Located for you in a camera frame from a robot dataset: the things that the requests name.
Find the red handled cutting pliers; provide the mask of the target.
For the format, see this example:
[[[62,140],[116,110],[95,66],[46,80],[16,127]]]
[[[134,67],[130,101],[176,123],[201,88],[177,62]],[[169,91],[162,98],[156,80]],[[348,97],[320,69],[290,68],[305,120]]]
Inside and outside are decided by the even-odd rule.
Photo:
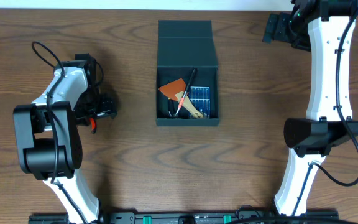
[[[90,118],[90,123],[91,123],[91,133],[95,134],[97,131],[97,123],[96,120],[94,118]]]

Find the black box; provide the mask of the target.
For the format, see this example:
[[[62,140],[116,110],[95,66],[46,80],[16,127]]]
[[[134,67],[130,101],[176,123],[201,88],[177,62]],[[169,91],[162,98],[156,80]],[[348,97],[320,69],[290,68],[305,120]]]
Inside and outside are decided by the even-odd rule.
[[[157,126],[217,126],[218,107],[218,60],[213,42],[211,21],[158,22],[157,76],[159,88],[179,78],[186,83],[194,68],[197,68],[192,86],[210,88],[211,112],[209,119],[196,119],[182,108],[177,118],[168,115],[167,100],[156,91]]]

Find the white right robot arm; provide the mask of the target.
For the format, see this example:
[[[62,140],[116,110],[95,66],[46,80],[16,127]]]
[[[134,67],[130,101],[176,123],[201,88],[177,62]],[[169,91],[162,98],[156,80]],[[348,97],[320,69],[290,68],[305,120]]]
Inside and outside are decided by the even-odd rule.
[[[284,139],[288,162],[274,197],[281,216],[307,215],[306,202],[317,171],[341,186],[322,167],[331,149],[352,141],[357,154],[358,121],[349,99],[349,57],[358,0],[294,0],[291,13],[269,16],[263,42],[281,41],[311,53],[311,92],[305,118],[288,118]]]

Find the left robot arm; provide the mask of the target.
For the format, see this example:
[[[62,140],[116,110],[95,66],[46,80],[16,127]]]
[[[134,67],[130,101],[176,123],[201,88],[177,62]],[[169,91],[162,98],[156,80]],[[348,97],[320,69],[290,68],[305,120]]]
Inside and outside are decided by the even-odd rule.
[[[46,90],[12,114],[20,168],[51,188],[67,211],[67,223],[109,221],[80,169],[78,132],[89,126],[95,133],[97,119],[117,115],[114,100],[100,92],[96,73],[101,70],[90,54],[76,54],[55,65]]]

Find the small steel claw hammer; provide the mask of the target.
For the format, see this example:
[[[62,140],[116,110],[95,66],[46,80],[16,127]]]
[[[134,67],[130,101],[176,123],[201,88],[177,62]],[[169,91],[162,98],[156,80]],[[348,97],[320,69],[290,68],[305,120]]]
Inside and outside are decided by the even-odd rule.
[[[173,114],[170,110],[168,111],[168,114],[171,118],[177,118],[178,117],[178,114],[181,110],[181,107],[183,106],[183,103],[185,101],[185,97],[187,96],[187,93],[188,93],[188,90],[190,89],[190,86],[194,80],[194,77],[196,76],[196,73],[197,73],[197,68],[194,68],[191,75],[190,75],[190,79],[188,80],[188,83],[186,84],[186,88],[185,88],[185,91],[184,93],[182,94],[182,97],[180,98],[180,101],[179,101],[179,104],[178,104],[178,107],[177,107],[177,110],[175,112],[175,114]]]

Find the orange scraper wooden handle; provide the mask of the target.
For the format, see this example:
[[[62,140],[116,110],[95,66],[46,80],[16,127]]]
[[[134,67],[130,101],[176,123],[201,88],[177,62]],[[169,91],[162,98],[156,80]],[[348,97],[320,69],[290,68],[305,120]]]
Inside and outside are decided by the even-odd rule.
[[[186,83],[182,78],[179,78],[173,82],[170,82],[164,86],[161,86],[158,88],[158,90],[165,95],[167,98],[171,100],[175,100],[178,102],[180,101],[180,98],[182,97],[182,94],[184,93],[186,88]],[[190,112],[190,114],[196,118],[201,119],[203,118],[203,115],[193,106],[192,102],[190,101],[188,94],[185,97],[185,101],[183,103],[183,106],[181,108],[185,108]]]

